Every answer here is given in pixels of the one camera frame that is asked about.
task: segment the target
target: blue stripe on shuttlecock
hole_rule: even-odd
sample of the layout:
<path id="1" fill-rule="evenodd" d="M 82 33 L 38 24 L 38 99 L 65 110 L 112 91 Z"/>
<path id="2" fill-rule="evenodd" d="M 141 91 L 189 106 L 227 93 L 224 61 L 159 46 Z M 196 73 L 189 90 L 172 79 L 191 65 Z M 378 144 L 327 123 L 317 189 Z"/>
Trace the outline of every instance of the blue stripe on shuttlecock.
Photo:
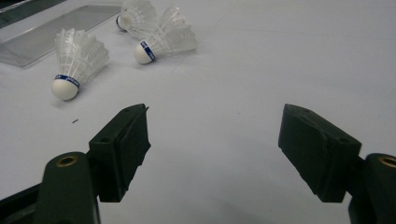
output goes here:
<path id="1" fill-rule="evenodd" d="M 61 80 L 66 80 L 68 82 L 73 83 L 77 88 L 79 89 L 79 83 L 77 80 L 73 79 L 72 77 L 65 76 L 65 75 L 58 75 L 55 77 L 55 79 L 61 79 Z"/>
<path id="2" fill-rule="evenodd" d="M 152 61 L 155 60 L 155 55 L 154 53 L 151 51 L 151 49 L 149 48 L 149 45 L 146 43 L 146 41 L 142 41 L 140 43 L 140 45 L 143 47 L 143 49 L 145 50 L 145 52 L 147 53 L 147 55 L 150 57 L 150 59 Z"/>

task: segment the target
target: white shuttlecock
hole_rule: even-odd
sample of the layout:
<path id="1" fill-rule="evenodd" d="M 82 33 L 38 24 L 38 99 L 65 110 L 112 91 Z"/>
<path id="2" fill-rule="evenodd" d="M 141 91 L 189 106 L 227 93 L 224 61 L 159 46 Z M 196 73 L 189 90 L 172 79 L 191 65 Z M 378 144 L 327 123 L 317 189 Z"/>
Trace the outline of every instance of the white shuttlecock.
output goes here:
<path id="1" fill-rule="evenodd" d="M 70 100 L 92 75 L 108 62 L 105 45 L 85 31 L 62 31 L 55 39 L 59 75 L 52 82 L 52 93 L 61 100 Z"/>
<path id="2" fill-rule="evenodd" d="M 165 54 L 176 54 L 196 49 L 198 42 L 191 26 L 179 13 L 179 8 L 170 6 L 157 23 L 153 33 L 134 49 L 139 63 L 150 63 Z"/>
<path id="3" fill-rule="evenodd" d="M 116 23 L 139 40 L 149 36 L 157 24 L 155 7 L 149 0 L 126 0 L 122 4 Z"/>

